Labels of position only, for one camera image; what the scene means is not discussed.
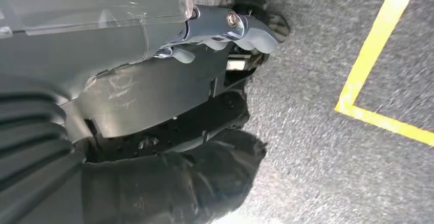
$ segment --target gray carpet floor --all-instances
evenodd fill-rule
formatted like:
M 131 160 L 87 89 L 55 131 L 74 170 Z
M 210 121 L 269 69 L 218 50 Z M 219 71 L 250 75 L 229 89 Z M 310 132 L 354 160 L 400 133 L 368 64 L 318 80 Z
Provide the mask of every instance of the gray carpet floor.
M 433 148 L 334 111 L 383 1 L 268 0 L 292 27 L 248 85 L 245 130 L 268 155 L 219 223 L 434 223 Z M 356 101 L 430 131 L 433 3 L 410 1 Z

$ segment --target clear plastic cover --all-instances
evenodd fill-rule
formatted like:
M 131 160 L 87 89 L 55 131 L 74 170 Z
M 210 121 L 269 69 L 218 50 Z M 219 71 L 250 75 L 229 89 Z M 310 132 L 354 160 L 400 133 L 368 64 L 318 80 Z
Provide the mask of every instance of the clear plastic cover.
M 0 38 L 183 22 L 192 0 L 0 0 Z

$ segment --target yellow tape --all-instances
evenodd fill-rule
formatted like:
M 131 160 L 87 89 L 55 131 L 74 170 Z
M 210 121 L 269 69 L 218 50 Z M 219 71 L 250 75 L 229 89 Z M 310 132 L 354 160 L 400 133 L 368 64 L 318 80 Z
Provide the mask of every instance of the yellow tape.
M 335 110 L 366 123 L 434 146 L 434 133 L 354 106 L 372 67 L 410 0 L 384 0 L 372 29 L 351 69 Z

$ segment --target metal bolt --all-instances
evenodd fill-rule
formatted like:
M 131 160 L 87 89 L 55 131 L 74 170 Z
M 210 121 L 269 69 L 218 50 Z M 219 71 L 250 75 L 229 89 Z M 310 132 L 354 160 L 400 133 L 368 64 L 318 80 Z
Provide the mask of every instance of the metal bolt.
M 144 140 L 139 142 L 139 150 L 143 149 L 143 145 L 145 144 Z
M 156 137 L 154 137 L 154 138 L 152 138 L 152 144 L 155 146 L 155 145 L 157 145 L 159 142 L 160 142 L 160 140 L 158 139 L 158 138 L 156 138 Z
M 234 11 L 230 11 L 226 15 L 226 21 L 228 21 L 230 27 L 236 27 L 238 25 L 238 16 Z

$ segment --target yellow line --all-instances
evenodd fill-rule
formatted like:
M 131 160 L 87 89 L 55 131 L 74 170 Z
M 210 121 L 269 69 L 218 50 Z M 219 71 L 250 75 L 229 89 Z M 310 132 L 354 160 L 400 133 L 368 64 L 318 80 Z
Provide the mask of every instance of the yellow line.
M 398 133 L 405 137 L 409 137 L 413 140 L 423 142 L 430 146 L 434 146 L 433 132 L 422 130 L 412 125 L 395 120 L 393 118 L 388 118 L 381 114 L 373 113 L 372 111 L 365 110 L 357 106 L 352 106 L 349 113 L 345 115 L 356 118 L 365 123 L 376 125 L 380 128 L 384 128 L 394 133 Z
M 360 54 L 351 69 L 336 109 L 349 108 L 356 101 L 369 72 L 383 50 L 410 0 L 384 0 Z
M 434 146 L 433 132 L 354 106 L 366 78 L 409 2 L 410 0 L 384 0 L 383 6 L 378 12 L 372 29 L 342 89 L 335 110 L 366 123 Z

